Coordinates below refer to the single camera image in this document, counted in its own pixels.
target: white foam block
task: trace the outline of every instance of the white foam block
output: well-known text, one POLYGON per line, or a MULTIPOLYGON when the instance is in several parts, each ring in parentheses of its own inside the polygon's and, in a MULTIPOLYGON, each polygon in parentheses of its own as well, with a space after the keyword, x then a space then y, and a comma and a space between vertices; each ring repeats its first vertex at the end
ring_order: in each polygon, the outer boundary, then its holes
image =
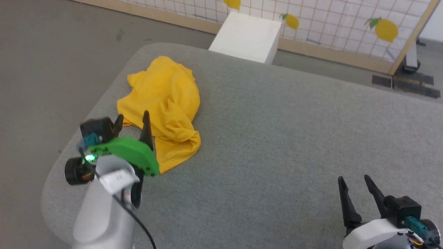
POLYGON ((281 22, 231 12, 209 50, 271 64, 277 52, 280 27, 281 22))

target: black cable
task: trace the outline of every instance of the black cable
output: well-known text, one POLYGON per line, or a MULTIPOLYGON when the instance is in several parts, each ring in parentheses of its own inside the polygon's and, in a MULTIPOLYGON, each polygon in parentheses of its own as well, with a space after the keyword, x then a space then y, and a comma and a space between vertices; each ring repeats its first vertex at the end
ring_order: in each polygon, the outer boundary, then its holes
MULTIPOLYGON (((92 165, 86 160, 85 154, 83 153, 82 148, 79 148, 78 151, 80 152, 80 155, 82 156, 83 161, 88 166, 89 170, 91 170, 94 175, 99 179, 101 176, 97 173, 97 171, 92 167, 92 165)), ((143 229, 145 234, 148 236, 149 240, 151 241, 151 245, 153 249, 157 249, 154 239, 152 238, 151 234, 149 233, 148 229, 145 227, 145 225, 141 222, 141 220, 132 212, 118 197, 116 194, 113 194, 112 197, 114 200, 132 217, 134 220, 140 225, 140 227, 143 229)))
POLYGON ((442 247, 433 239, 433 238, 429 238, 429 241, 431 242, 431 244, 433 246, 435 246, 438 249, 442 249, 442 247))

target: yellow cloth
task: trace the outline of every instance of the yellow cloth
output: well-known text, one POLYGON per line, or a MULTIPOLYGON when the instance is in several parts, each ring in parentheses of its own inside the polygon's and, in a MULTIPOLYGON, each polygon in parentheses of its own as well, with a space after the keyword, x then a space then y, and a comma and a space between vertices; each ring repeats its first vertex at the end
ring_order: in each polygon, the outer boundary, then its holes
POLYGON ((200 148, 198 131, 191 121, 200 106, 192 71, 169 57, 160 56, 146 71, 128 75, 131 93, 117 101, 123 125, 143 127, 149 111, 160 173, 172 169, 200 148))

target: gray fabric surface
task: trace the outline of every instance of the gray fabric surface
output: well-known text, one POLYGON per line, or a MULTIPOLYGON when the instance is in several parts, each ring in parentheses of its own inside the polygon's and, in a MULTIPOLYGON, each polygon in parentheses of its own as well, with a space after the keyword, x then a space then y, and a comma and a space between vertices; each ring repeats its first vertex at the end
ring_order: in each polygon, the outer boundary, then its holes
MULTIPOLYGON (((88 118, 115 118, 116 100, 130 91, 126 75, 159 55, 193 70, 202 137, 195 156, 145 180, 137 213, 159 249, 341 248, 340 175, 366 221, 379 217, 363 180, 369 174, 385 195, 409 195, 422 217, 443 225, 443 106, 158 43, 134 55, 88 118)), ((127 135, 139 130, 124 128, 127 135)), ((63 167, 78 156, 80 138, 77 131, 61 153, 42 196, 48 226, 69 243, 87 186, 69 186, 63 167)), ((150 248, 138 227, 135 242, 150 248)))

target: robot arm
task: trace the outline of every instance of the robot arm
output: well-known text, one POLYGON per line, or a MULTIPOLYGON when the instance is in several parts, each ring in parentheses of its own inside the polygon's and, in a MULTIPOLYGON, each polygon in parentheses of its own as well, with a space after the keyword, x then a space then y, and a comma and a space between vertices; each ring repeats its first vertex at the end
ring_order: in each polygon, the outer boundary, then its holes
POLYGON ((88 120, 80 125, 83 140, 79 151, 82 157, 67 161, 65 178, 70 185, 92 182, 74 225, 73 249, 131 249, 136 221, 155 248, 149 232, 132 213, 140 206, 144 175, 159 174, 158 162, 152 153, 147 111, 143 122, 139 141, 117 137, 123 123, 122 115, 114 124, 109 118, 103 118, 88 120), (94 155, 84 156, 84 148, 89 148, 94 155), (109 193, 99 178, 121 170, 139 182, 121 186, 116 194, 109 193))
POLYGON ((348 194, 343 177, 338 178, 346 237, 343 249, 441 248, 440 232, 431 221, 420 219, 421 206, 408 196, 384 196, 372 179, 365 175, 381 219, 362 223, 348 194))
MULTIPOLYGON (((115 156, 100 156, 96 170, 105 175, 118 169, 135 174, 132 166, 115 156)), ((130 195, 131 187, 126 187, 119 196, 130 195)), ((133 209, 132 203, 121 199, 133 209)), ((89 185, 82 207, 74 225, 75 244, 73 249, 131 249, 134 234, 134 219, 113 199, 98 179, 89 185)))

